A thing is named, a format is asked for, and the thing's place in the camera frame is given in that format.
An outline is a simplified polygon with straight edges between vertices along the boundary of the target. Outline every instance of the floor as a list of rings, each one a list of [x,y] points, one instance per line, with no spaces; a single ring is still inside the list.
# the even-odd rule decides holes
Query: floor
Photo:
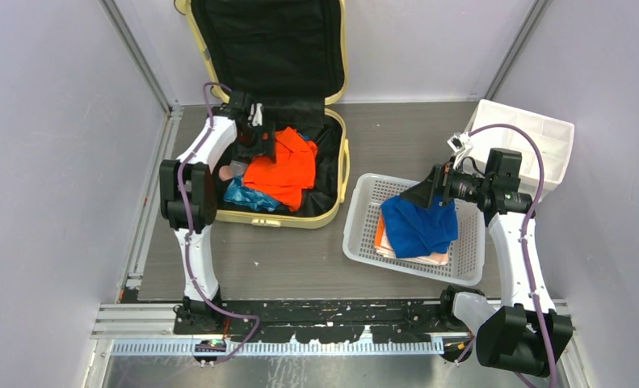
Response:
[[[568,388],[561,366],[558,372],[558,386]],[[545,379],[529,379],[537,388],[548,386]],[[526,387],[511,372],[480,366],[475,356],[459,368],[439,356],[398,355],[241,357],[204,369],[192,357],[111,357],[103,388],[155,386]]]
[[[343,227],[352,190],[365,173],[423,179],[451,153],[446,140],[462,131],[475,103],[337,104],[351,149],[348,196],[336,218],[318,230],[260,228],[218,222],[212,228],[214,270],[224,299],[328,299],[438,297],[447,284],[357,263],[343,254]],[[174,154],[180,154],[203,128],[203,107],[186,108]],[[498,263],[487,239],[483,279],[477,286],[499,297]],[[179,248],[166,221],[155,223],[141,300],[183,296]]]

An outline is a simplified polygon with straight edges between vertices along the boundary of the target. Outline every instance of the gray plastic basket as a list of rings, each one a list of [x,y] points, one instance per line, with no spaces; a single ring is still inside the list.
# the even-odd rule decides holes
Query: gray plastic basket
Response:
[[[417,182],[392,176],[365,174],[357,180],[343,230],[343,252],[349,259],[395,271],[446,281],[475,285],[481,281],[486,259],[486,225],[475,204],[456,201],[460,237],[450,246],[450,262],[445,265],[386,259],[376,253],[374,238],[380,205]]]

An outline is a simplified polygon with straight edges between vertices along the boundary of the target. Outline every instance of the orange cloth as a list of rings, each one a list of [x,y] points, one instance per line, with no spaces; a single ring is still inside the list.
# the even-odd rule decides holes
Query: orange cloth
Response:
[[[276,133],[276,163],[269,157],[253,159],[243,185],[263,192],[296,212],[302,204],[302,189],[314,187],[317,145],[287,127]]]

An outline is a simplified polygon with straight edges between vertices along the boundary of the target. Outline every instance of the suitcase lid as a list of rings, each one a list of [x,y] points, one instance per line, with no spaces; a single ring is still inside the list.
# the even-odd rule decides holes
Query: suitcase lid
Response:
[[[338,101],[347,89],[343,0],[181,0],[210,78],[259,98]],[[218,86],[213,94],[228,102]]]

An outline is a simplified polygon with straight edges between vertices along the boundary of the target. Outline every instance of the open suitcase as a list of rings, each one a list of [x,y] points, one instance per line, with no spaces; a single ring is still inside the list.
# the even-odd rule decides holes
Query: open suitcase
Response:
[[[290,212],[255,212],[223,201],[229,182],[219,168],[237,158],[230,146],[214,171],[217,220],[257,226],[320,228],[345,200],[350,152],[345,122],[326,105],[347,89],[343,0],[181,0],[210,77],[251,93],[264,106],[264,120],[277,130],[291,126],[317,145],[313,189]],[[212,93],[225,103],[218,86]]]

